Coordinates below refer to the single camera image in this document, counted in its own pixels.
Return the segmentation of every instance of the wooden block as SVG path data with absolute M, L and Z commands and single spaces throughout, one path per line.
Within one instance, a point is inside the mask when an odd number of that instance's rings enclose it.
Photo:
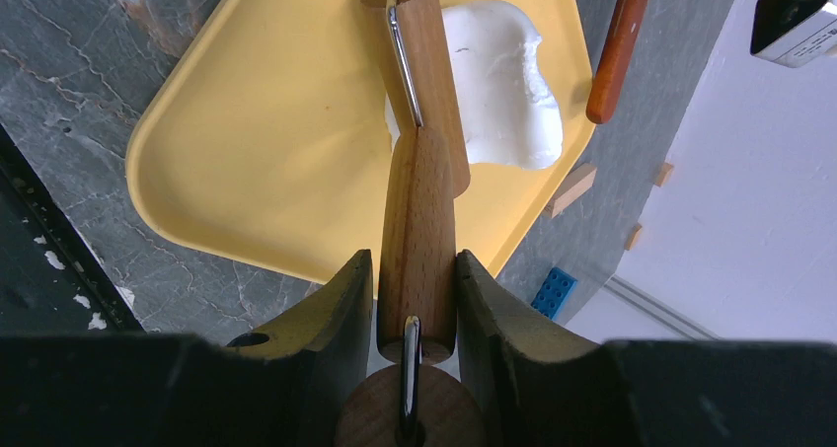
M 657 187 L 662 187 L 665 183 L 668 182 L 668 178 L 671 177 L 671 172 L 674 171 L 674 165 L 668 163 L 662 163 L 662 166 L 659 168 L 659 174 L 656 176 L 656 181 L 654 181 L 654 185 Z
M 544 215 L 554 218 L 571 203 L 584 195 L 593 186 L 596 179 L 596 167 L 592 164 L 582 164 L 569 173 L 555 195 L 552 196 L 547 206 L 544 207 Z
M 628 240 L 625 242 L 625 250 L 630 251 L 637 244 L 637 241 L 640 239 L 640 235 L 642 233 L 643 226 L 638 223 L 628 235 Z

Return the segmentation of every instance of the white residue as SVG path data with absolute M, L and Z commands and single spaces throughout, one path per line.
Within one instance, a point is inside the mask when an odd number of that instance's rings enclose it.
M 127 287 L 117 286 L 116 291 L 122 296 L 122 299 L 125 301 L 125 304 L 128 305 L 130 310 L 133 310 L 133 300 L 135 296 L 133 295 L 133 291 L 128 289 Z
M 90 299 L 82 296 L 81 294 L 73 296 L 73 300 L 84 306 L 85 309 L 90 309 Z
M 90 323 L 87 325 L 87 330 L 91 331 L 93 329 L 97 329 L 103 331 L 108 327 L 108 323 L 102 320 L 102 314 L 98 312 L 93 313 L 93 319 L 90 320 Z
M 62 270 L 65 268 L 64 263 L 58 259 L 58 255 L 55 252 L 46 252 L 43 254 L 46 257 L 46 260 L 49 261 L 49 264 L 52 264 L 52 267 L 58 270 Z

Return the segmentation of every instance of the metal clip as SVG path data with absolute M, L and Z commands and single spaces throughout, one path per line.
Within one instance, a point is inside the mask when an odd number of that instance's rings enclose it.
M 419 367 L 421 366 L 421 321 L 409 316 L 404 322 L 401 352 L 401 406 L 398 426 L 402 439 L 419 435 Z
M 413 75 L 410 72 L 410 63 L 407 60 L 407 52 L 404 49 L 404 38 L 401 36 L 401 27 L 398 24 L 397 12 L 398 0 L 387 0 L 385 9 L 386 22 L 390 30 L 393 50 L 398 68 L 401 72 L 401 81 L 404 84 L 404 92 L 407 94 L 407 101 L 410 104 L 410 113 L 413 115 L 413 122 L 416 126 L 424 126 L 424 119 L 421 117 L 419 98 L 416 96 L 416 87 L 413 84 Z

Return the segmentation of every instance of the yellow tray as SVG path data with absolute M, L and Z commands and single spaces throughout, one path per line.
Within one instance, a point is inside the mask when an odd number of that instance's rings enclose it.
M 471 167 L 456 241 L 493 275 L 593 132 L 575 0 L 505 1 L 544 37 L 565 136 L 546 170 Z M 128 189 L 145 222 L 180 245 L 318 282 L 358 249 L 378 261 L 391 148 L 363 26 L 359 0 L 222 0 L 131 136 Z

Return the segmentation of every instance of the wooden handle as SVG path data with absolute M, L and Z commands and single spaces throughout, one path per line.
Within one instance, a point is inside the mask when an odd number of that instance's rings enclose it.
M 398 126 L 402 132 L 415 128 L 385 21 L 387 0 L 360 2 L 366 11 L 369 40 Z M 423 124 L 438 130 L 447 138 L 453 195 L 456 197 L 471 183 L 471 170 L 465 151 L 465 137 L 462 134 L 441 6 L 439 0 L 398 0 L 397 12 L 407 59 L 413 71 L 418 105 L 424 118 Z
M 594 123 L 606 123 L 613 117 L 647 5 L 648 0 L 616 0 L 601 62 L 587 102 L 587 117 Z
M 421 319 L 424 361 L 450 357 L 456 339 L 453 184 L 447 143 L 409 128 L 393 152 L 378 286 L 378 350 L 401 359 L 404 321 Z

